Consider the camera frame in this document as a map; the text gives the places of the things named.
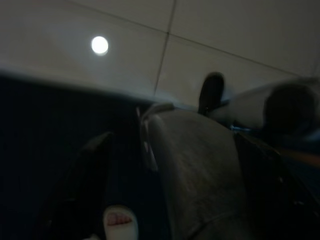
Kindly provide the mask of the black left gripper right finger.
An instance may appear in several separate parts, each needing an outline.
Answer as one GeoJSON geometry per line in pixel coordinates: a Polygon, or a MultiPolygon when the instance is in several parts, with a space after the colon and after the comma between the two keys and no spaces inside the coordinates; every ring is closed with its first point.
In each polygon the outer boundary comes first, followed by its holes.
{"type": "Polygon", "coordinates": [[[319,170],[283,156],[245,133],[235,133],[234,141],[249,206],[261,237],[318,240],[319,170]]]}

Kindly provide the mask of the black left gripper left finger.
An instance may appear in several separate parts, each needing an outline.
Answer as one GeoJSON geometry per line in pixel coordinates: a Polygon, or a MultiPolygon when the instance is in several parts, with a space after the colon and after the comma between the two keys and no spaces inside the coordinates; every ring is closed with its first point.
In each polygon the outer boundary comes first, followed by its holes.
{"type": "Polygon", "coordinates": [[[94,234],[112,151],[112,132],[94,137],[83,147],[59,188],[61,195],[46,220],[42,239],[85,240],[94,234]]]}

